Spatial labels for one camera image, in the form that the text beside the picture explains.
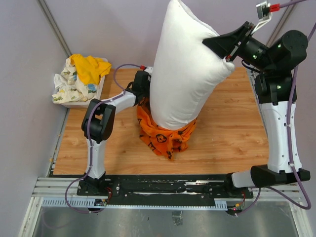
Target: metal bracket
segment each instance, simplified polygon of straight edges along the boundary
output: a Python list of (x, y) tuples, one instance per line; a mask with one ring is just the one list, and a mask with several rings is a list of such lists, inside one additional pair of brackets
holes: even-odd
[[(118, 208), (118, 209), (159, 209), (159, 210), (213, 210), (226, 211), (226, 201), (215, 201), (214, 206), (159, 206), (159, 205), (118, 205), (99, 206), (99, 198), (73, 197), (69, 200), (75, 208)], [(68, 207), (63, 197), (44, 197), (42, 207)]]
[(256, 5), (259, 22), (255, 26), (255, 28), (253, 29), (252, 34), (255, 33), (261, 27), (263, 27), (265, 24), (267, 24), (269, 21), (271, 21), (272, 13), (271, 12), (269, 12), (267, 14), (265, 13), (265, 9), (268, 9), (270, 7), (270, 5), (271, 4), (268, 3), (267, 1), (264, 1), (264, 2)]

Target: orange fabric with print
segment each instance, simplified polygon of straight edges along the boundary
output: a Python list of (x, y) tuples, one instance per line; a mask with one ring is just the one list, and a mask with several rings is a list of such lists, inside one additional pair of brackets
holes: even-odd
[(141, 126), (140, 139), (158, 156), (173, 160), (174, 152), (188, 148), (187, 141), (196, 127), (196, 119), (185, 127), (170, 131), (158, 126), (150, 113), (149, 99), (145, 98), (137, 106), (137, 119)]

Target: pillow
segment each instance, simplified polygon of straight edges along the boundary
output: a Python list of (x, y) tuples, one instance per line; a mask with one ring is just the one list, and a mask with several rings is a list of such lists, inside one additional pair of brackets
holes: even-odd
[(200, 113), (215, 86), (235, 69), (206, 47), (219, 36), (180, 0), (171, 0), (164, 19), (150, 86), (150, 107), (161, 127), (177, 130)]

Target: white cloth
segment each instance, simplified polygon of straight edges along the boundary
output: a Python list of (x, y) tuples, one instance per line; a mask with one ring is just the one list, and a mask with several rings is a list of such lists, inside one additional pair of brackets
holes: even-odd
[(96, 96), (98, 88), (95, 84), (83, 84), (69, 58), (61, 74), (55, 74), (54, 84), (55, 90), (58, 90), (52, 95), (55, 104), (90, 100)]
[(218, 34), (180, 0), (164, 19), (150, 86), (150, 107), (161, 127), (177, 130), (200, 113), (215, 86), (235, 69), (202, 41)]

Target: red connector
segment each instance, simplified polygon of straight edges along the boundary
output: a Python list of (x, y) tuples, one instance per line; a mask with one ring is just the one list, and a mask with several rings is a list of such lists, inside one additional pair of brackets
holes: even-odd
[(280, 3), (273, 4), (270, 6), (270, 12), (279, 11), (280, 10)]

